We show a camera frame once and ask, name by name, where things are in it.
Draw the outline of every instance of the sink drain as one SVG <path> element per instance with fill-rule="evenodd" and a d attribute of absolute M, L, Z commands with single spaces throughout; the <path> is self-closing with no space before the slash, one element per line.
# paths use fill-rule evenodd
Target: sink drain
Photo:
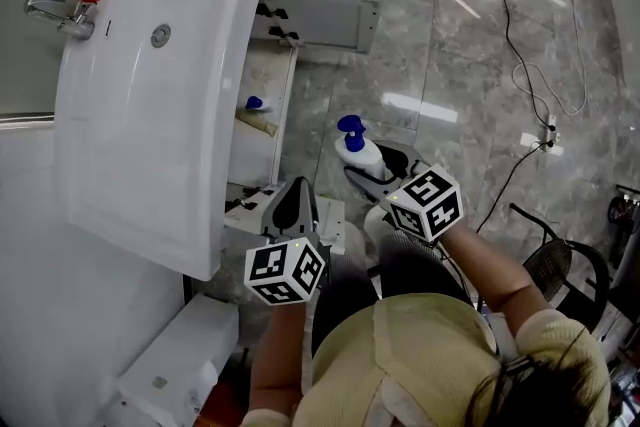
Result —
<path fill-rule="evenodd" d="M 166 23 L 158 25 L 155 30 L 151 33 L 151 44 L 155 48 L 161 48 L 167 44 L 169 38 L 171 37 L 171 27 L 169 27 Z"/>

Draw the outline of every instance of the dark hair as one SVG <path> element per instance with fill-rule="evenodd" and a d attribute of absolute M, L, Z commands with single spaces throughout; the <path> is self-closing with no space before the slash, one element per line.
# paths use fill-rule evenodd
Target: dark hair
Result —
<path fill-rule="evenodd" d="M 497 375 L 485 379 L 476 389 L 467 408 L 465 427 L 587 425 L 603 390 L 589 391 L 593 375 L 589 361 L 562 366 L 571 346 L 557 362 L 527 356 L 515 364 L 503 365 Z M 484 418 L 476 409 L 492 383 L 495 391 Z"/>

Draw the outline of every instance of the blue bottle cap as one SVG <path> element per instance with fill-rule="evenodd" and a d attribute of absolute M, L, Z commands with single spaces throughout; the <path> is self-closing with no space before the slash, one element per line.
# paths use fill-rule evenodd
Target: blue bottle cap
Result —
<path fill-rule="evenodd" d="M 245 109 L 259 109 L 262 107 L 263 102 L 257 96 L 250 96 L 247 98 L 247 105 L 244 106 Z"/>
<path fill-rule="evenodd" d="M 340 121 L 338 121 L 338 130 L 347 132 L 347 135 L 344 136 L 344 143 L 347 150 L 355 153 L 364 148 L 364 137 L 362 134 L 366 128 L 362 125 L 359 116 L 349 114 L 348 116 L 340 118 Z"/>

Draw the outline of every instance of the woman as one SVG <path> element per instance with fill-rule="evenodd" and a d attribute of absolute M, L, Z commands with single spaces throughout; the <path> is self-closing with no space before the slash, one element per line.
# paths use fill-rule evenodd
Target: woman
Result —
<path fill-rule="evenodd" d="M 400 232 L 376 231 L 384 298 L 357 259 L 333 262 L 314 316 L 313 387 L 304 397 L 306 306 L 274 308 L 244 426 L 608 423 L 609 379 L 596 341 L 551 309 L 521 265 L 463 222 L 441 237 L 491 310 L 504 314 L 517 354 L 498 357 L 491 329 L 434 255 Z"/>

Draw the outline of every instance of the person's arm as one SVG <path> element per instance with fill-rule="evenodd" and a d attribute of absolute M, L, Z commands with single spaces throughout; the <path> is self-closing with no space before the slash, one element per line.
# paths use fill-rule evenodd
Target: person's arm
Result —
<path fill-rule="evenodd" d="M 440 240 L 489 308 L 504 313 L 514 336 L 534 313 L 550 308 L 525 268 L 464 221 L 447 230 Z"/>
<path fill-rule="evenodd" d="M 251 368 L 249 411 L 270 409 L 291 416 L 302 399 L 302 345 L 307 305 L 273 308 Z"/>

